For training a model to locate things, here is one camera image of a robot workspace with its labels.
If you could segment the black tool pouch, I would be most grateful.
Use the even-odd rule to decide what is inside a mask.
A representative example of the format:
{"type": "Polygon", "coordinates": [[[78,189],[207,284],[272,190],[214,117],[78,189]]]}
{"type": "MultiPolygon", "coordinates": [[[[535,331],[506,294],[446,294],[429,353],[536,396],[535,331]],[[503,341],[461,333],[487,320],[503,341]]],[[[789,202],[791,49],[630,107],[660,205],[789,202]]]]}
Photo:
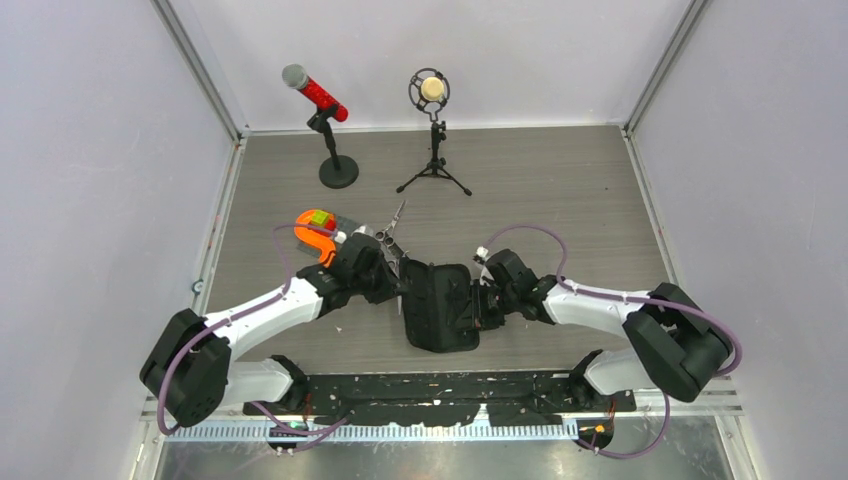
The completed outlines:
{"type": "Polygon", "coordinates": [[[471,276],[466,266],[405,258],[399,274],[405,334],[413,347],[455,353],[479,346],[479,332],[464,324],[471,307],[471,276]]]}

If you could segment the black comb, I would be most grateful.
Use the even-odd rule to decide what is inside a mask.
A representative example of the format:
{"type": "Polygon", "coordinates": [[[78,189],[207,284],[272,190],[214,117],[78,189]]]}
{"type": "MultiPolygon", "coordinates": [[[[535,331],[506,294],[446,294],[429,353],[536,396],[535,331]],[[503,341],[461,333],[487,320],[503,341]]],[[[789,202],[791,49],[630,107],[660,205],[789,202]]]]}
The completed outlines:
{"type": "Polygon", "coordinates": [[[398,244],[393,243],[387,247],[387,258],[390,269],[397,273],[399,271],[400,261],[408,256],[408,251],[401,248],[398,244]]]}

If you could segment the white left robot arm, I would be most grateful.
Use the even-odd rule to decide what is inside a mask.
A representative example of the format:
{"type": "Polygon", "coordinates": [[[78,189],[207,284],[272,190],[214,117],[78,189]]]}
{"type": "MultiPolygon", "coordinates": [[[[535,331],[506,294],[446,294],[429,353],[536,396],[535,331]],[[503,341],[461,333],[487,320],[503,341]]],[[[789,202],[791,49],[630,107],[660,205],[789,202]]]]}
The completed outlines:
{"type": "Polygon", "coordinates": [[[241,305],[200,315],[190,308],[168,321],[141,367],[142,384],[157,399],[160,431],[172,435],[204,421],[223,406],[252,403],[264,414],[304,409],[306,374],[274,355],[246,362],[259,344],[345,307],[354,296],[380,304],[397,295],[399,279],[382,242],[355,232],[328,265],[299,270],[282,286],[241,305]]]}

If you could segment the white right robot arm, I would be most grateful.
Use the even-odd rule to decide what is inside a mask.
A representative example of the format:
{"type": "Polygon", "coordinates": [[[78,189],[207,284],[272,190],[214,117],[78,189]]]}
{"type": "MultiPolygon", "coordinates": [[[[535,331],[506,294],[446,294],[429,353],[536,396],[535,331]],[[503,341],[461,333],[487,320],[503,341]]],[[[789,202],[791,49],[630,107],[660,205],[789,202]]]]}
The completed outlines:
{"type": "Polygon", "coordinates": [[[619,351],[593,351],[574,368],[571,397],[584,410],[598,409],[619,392],[645,388],[691,403],[710,380],[737,363],[731,335],[674,284],[628,292],[592,288],[557,275],[539,277],[509,249],[490,253],[480,247],[474,260],[482,268],[484,285],[494,289],[501,312],[628,341],[619,351]]]}

